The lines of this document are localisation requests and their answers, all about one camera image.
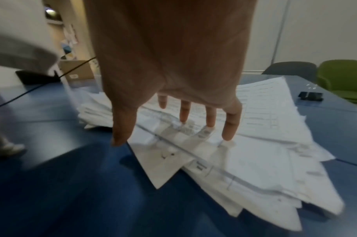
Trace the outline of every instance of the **chair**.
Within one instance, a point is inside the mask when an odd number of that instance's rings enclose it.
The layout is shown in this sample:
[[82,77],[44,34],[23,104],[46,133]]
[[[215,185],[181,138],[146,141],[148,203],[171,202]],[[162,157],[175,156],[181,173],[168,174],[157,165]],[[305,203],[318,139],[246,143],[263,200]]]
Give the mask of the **chair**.
[[262,74],[300,76],[316,83],[316,65],[311,62],[277,62],[269,66]]
[[352,103],[357,103],[357,60],[329,60],[320,64],[318,85]]

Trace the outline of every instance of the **cardboard box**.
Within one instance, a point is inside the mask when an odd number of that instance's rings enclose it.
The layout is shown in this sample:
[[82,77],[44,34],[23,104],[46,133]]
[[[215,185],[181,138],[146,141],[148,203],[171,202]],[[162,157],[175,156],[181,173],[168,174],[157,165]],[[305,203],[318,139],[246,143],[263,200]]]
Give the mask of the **cardboard box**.
[[[62,73],[67,73],[85,61],[86,60],[60,60],[58,65]],[[91,70],[90,64],[87,62],[76,70],[70,72],[65,76],[65,78],[68,81],[94,79],[94,74]]]

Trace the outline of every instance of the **cable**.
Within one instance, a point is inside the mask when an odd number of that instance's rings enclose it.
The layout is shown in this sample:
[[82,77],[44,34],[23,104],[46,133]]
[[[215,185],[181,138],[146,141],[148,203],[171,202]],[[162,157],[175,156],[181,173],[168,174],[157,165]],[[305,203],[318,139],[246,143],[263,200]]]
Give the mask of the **cable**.
[[[86,64],[86,63],[88,63],[88,62],[90,62],[91,60],[93,60],[93,59],[95,59],[95,58],[96,58],[96,57],[93,57],[93,58],[91,58],[91,59],[89,59],[89,60],[87,60],[87,61],[81,63],[81,64],[78,65],[77,67],[74,67],[74,68],[72,68],[71,70],[69,70],[68,72],[66,72],[66,73],[62,74],[61,76],[59,76],[59,78],[61,78],[61,77],[65,76],[65,75],[67,75],[68,73],[73,72],[73,71],[76,70],[77,68],[81,67],[82,65],[84,65],[84,64]],[[13,98],[13,99],[11,99],[11,100],[9,100],[9,101],[7,101],[7,102],[2,103],[2,104],[0,105],[0,107],[3,107],[3,106],[5,106],[5,105],[9,104],[10,102],[15,101],[16,99],[18,99],[18,98],[20,98],[20,97],[23,97],[23,96],[26,95],[27,93],[30,93],[30,92],[32,92],[32,91],[34,91],[34,90],[36,90],[36,89],[39,89],[39,88],[41,88],[42,86],[45,86],[45,85],[47,85],[47,84],[49,84],[49,83],[51,83],[51,82],[44,83],[44,84],[41,84],[41,85],[39,85],[39,86],[37,86],[37,87],[34,87],[33,89],[30,89],[30,90],[26,91],[25,93],[22,93],[21,95],[19,95],[19,96]]]

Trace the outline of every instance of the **gray chair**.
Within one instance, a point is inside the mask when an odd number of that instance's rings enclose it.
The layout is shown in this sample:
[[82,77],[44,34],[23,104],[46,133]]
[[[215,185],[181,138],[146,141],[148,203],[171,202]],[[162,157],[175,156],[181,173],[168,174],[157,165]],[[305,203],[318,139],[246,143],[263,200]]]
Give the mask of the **gray chair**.
[[316,83],[316,65],[311,62],[277,62],[269,66],[262,74],[300,76]]

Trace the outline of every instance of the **finger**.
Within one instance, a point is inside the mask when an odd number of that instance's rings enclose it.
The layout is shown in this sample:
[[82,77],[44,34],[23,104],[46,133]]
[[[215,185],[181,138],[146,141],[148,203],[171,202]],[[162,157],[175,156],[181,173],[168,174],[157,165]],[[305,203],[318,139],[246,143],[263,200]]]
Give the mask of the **finger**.
[[165,109],[167,107],[167,96],[164,95],[158,95],[158,102],[159,102],[159,106],[162,109]]
[[212,128],[216,122],[216,108],[206,106],[206,124]]
[[132,135],[137,120],[137,109],[112,107],[112,145],[121,146]]
[[186,123],[187,118],[189,117],[191,102],[181,100],[181,109],[180,109],[180,122]]
[[235,97],[233,102],[223,109],[227,113],[225,120],[222,137],[224,140],[229,141],[233,138],[240,124],[242,104]]

